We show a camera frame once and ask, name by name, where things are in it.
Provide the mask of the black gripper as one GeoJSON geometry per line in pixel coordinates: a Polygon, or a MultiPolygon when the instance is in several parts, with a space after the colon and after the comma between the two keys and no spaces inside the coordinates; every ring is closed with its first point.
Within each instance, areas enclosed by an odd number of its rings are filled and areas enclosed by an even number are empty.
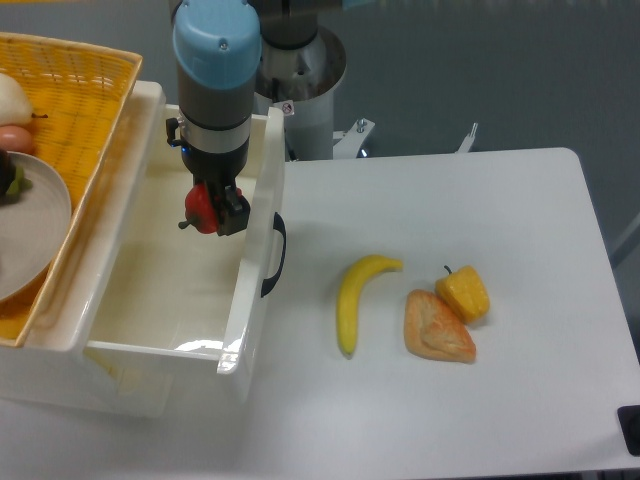
{"type": "Polygon", "coordinates": [[[250,121],[226,130],[206,129],[186,117],[165,121],[167,143],[179,148],[185,167],[195,180],[223,188],[213,195],[218,236],[231,236],[247,228],[250,204],[236,177],[247,162],[250,121]]]}

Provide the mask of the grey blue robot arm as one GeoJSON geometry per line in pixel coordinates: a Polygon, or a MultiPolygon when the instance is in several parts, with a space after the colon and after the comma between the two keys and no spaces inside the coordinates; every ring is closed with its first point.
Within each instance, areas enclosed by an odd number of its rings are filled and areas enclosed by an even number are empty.
{"type": "Polygon", "coordinates": [[[182,229],[229,236],[246,229],[250,205],[236,185],[255,113],[284,115],[290,160],[354,158],[373,125],[337,132],[334,93],[346,71],[340,39],[318,23],[354,1],[173,1],[179,112],[167,142],[193,176],[182,229]]]}

